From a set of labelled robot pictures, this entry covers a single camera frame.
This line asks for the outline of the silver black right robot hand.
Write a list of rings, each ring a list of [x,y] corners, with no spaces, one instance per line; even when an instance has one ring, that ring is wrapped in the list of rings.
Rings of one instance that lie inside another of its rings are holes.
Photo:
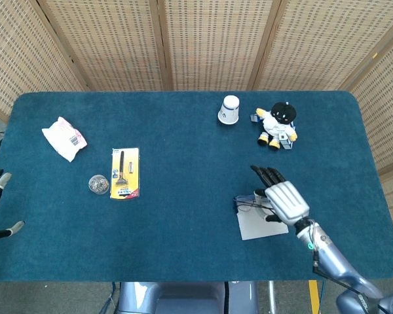
[[[254,203],[262,210],[268,209],[271,215],[263,214],[267,222],[282,222],[295,228],[299,235],[310,226],[307,202],[294,185],[284,178],[279,170],[272,167],[251,165],[265,188],[254,190]]]

